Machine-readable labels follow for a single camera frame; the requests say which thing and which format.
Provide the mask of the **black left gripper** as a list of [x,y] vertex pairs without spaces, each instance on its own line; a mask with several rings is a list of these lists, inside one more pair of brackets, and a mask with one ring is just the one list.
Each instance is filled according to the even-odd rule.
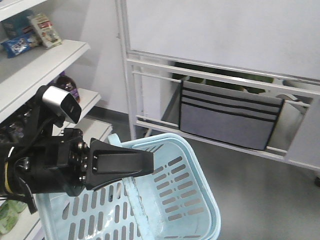
[[[30,164],[24,180],[33,194],[66,193],[76,197],[84,188],[96,191],[123,178],[153,173],[153,153],[95,138],[90,140],[89,150],[79,128],[65,128],[63,135],[41,139],[27,156]],[[82,160],[87,156],[85,173]]]

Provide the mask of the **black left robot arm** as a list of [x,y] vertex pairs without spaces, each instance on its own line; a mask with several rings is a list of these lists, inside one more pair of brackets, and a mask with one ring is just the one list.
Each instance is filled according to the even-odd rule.
[[127,177],[154,172],[154,154],[111,145],[96,138],[89,144],[78,128],[60,136],[40,136],[35,143],[0,145],[0,195],[27,202],[33,194],[97,191]]

